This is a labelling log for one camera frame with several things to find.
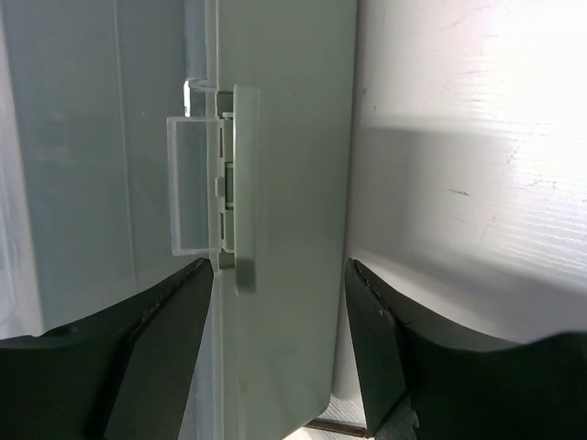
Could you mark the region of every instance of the transparent plastic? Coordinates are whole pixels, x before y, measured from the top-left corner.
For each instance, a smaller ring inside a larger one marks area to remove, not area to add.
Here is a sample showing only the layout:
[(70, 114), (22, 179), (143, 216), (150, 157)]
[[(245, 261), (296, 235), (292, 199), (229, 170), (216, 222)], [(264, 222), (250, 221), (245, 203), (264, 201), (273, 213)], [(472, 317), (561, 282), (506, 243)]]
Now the transparent plastic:
[(218, 252), (220, 224), (215, 221), (214, 146), (218, 120), (170, 117), (167, 120), (172, 252), (175, 256)]

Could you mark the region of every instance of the clear plastic tab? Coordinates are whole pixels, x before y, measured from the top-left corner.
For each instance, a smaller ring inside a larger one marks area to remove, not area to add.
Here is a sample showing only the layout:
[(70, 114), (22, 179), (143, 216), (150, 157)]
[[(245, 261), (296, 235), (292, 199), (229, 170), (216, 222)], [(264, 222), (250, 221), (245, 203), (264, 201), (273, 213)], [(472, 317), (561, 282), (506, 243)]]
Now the clear plastic tab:
[(170, 117), (167, 119), (172, 252), (175, 256), (220, 250), (214, 178), (217, 164), (218, 120)]

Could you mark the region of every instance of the scratched white surface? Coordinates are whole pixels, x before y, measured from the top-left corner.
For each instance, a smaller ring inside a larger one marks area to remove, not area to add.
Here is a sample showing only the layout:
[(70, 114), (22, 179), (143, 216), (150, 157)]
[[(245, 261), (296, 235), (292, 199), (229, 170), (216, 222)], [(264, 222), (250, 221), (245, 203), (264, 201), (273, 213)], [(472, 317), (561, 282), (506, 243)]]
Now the scratched white surface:
[[(580, 0), (361, 2), (351, 257), (488, 334), (587, 330), (585, 17)], [(357, 403), (347, 325), (333, 392)]]

